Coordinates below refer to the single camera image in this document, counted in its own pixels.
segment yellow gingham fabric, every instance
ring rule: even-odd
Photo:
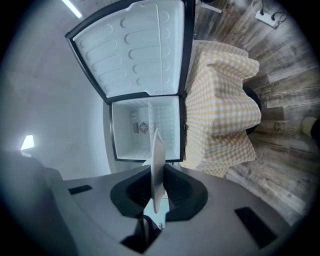
[[[259,71],[248,53],[228,44],[193,41],[186,83],[183,167],[223,177],[228,167],[255,159],[246,129],[260,123],[243,80]]]

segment open fridge door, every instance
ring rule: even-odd
[[[93,23],[87,20],[87,26],[80,24],[66,38],[102,98],[178,93],[184,50],[182,0],[137,1]]]

